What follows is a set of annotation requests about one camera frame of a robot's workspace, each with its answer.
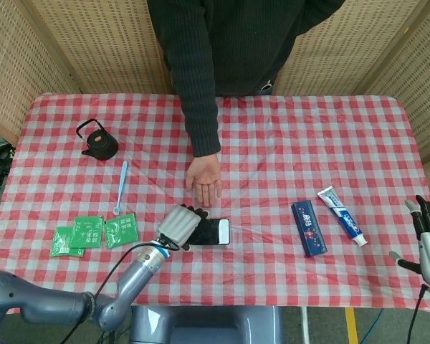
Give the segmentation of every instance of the black phone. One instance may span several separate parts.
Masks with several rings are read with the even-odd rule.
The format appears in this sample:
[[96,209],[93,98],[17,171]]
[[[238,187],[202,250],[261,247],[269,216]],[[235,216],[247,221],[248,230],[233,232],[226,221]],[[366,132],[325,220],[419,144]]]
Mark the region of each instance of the black phone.
[[227,245],[229,244],[228,219],[204,219],[188,238],[190,245]]

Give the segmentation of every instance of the teapot handle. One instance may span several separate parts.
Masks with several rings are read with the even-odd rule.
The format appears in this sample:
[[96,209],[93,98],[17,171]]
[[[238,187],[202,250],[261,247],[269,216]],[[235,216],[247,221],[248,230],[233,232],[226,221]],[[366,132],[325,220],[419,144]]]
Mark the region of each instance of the teapot handle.
[[87,120],[86,122],[84,122],[84,123],[82,123],[82,124],[78,125],[78,128],[77,128],[77,134],[78,134],[78,136],[79,136],[81,139],[83,139],[83,137],[82,137],[82,136],[81,136],[81,134],[80,134],[80,129],[81,129],[81,128],[83,128],[85,125],[87,125],[87,124],[91,123],[92,121],[95,121],[95,122],[99,125],[100,129],[101,129],[103,132],[105,132],[104,127],[102,127],[102,125],[99,123],[99,121],[98,121],[98,120],[96,120],[95,118],[90,118],[90,119],[89,119],[89,120]]

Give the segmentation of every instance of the yellow floor stripe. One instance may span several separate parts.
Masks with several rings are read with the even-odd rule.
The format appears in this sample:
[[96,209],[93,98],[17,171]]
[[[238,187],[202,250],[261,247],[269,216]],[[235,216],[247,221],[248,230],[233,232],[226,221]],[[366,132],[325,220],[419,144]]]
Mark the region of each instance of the yellow floor stripe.
[[355,313],[353,308],[345,308],[345,324],[347,325],[347,336],[349,344],[358,344],[357,326],[355,324]]

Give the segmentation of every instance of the cuff of sleeve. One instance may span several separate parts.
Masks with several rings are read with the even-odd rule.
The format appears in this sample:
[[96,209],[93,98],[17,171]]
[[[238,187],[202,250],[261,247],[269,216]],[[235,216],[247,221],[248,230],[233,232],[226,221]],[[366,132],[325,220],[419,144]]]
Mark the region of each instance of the cuff of sleeve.
[[191,146],[193,147],[193,155],[195,158],[210,156],[221,150],[220,140],[216,133],[214,135],[191,138]]

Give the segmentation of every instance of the white toothpaste tube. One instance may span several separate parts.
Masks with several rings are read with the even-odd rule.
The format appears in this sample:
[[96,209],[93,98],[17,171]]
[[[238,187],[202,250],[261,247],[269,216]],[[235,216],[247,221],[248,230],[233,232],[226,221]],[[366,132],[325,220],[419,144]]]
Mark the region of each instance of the white toothpaste tube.
[[355,241],[358,246],[363,246],[368,243],[332,186],[322,190],[317,193],[317,195],[325,202],[327,207],[333,211],[347,235]]

